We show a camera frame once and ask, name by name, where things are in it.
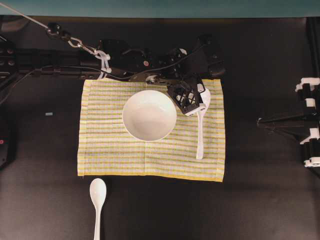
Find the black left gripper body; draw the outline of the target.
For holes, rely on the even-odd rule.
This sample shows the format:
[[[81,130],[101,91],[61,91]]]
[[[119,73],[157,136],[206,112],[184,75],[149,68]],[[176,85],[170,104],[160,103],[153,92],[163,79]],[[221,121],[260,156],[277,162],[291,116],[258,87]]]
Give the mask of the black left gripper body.
[[[188,83],[191,76],[198,75],[201,79],[215,79],[225,73],[224,61],[219,57],[220,47],[212,34],[202,34],[193,50],[184,53],[176,48],[160,57],[157,66],[146,71],[147,83]]]

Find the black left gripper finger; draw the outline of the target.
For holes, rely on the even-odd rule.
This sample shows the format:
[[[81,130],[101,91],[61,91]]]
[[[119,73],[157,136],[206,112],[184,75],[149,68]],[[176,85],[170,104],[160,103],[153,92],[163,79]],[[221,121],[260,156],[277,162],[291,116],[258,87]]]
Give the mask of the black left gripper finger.
[[[167,93],[184,115],[192,115],[200,107],[198,90],[185,81],[168,85]]]
[[[196,105],[203,103],[201,93],[205,91],[205,85],[203,84],[202,79],[198,75],[192,75],[189,83],[191,86],[191,93],[193,94],[192,101]]]

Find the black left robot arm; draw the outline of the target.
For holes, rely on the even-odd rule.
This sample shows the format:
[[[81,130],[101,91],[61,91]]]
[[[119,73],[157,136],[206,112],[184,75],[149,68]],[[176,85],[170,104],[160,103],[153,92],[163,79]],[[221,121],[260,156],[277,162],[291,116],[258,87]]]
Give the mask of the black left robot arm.
[[[203,103],[204,80],[218,79],[225,71],[209,34],[200,36],[190,52],[174,48],[163,55],[131,47],[116,39],[101,40],[96,49],[78,45],[77,51],[19,49],[13,42],[3,39],[0,43],[0,100],[4,102],[14,86],[27,77],[110,78],[125,83],[165,86],[176,106],[189,116]]]

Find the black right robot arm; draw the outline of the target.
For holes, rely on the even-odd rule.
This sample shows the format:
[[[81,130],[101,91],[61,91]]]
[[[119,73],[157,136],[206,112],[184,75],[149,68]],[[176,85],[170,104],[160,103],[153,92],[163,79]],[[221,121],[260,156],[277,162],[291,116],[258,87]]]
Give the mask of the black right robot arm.
[[[226,159],[241,164],[303,162],[320,151],[320,19],[209,19],[222,73]]]

